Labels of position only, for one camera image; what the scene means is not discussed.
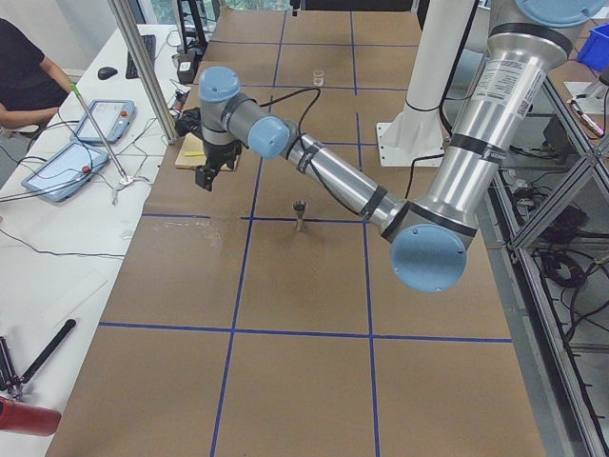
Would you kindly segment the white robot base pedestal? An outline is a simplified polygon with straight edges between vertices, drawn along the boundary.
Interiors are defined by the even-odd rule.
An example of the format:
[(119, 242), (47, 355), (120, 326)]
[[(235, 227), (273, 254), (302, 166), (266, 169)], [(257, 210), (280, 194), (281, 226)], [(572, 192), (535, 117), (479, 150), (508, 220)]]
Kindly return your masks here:
[(403, 110), (392, 122), (377, 125), (382, 166), (410, 167), (419, 158), (432, 167), (440, 163), (442, 99), (478, 4), (442, 0), (428, 3)]

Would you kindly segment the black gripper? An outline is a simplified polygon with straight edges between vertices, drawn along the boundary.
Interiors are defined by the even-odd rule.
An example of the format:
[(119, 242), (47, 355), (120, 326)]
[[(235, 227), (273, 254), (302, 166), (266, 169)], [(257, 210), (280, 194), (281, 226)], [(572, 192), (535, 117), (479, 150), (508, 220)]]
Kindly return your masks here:
[(195, 170), (195, 184), (200, 188), (212, 191), (213, 181), (223, 167), (234, 170), (238, 157), (242, 153), (242, 143), (239, 140), (217, 145), (204, 141), (206, 163)]

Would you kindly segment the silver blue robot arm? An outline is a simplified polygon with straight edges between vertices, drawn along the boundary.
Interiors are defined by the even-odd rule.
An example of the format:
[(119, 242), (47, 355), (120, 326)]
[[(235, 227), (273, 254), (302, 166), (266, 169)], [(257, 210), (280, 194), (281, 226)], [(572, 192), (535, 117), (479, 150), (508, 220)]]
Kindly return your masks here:
[(471, 86), (437, 174), (425, 196), (399, 199), (293, 122), (267, 113), (243, 93), (230, 68), (199, 79), (206, 163), (196, 183), (210, 189), (241, 147), (282, 157), (339, 203), (375, 225), (391, 245), (397, 277), (438, 292), (462, 276), (478, 224), (476, 208), (498, 171), (548, 72), (568, 58), (599, 1), (495, 1), (481, 71)]

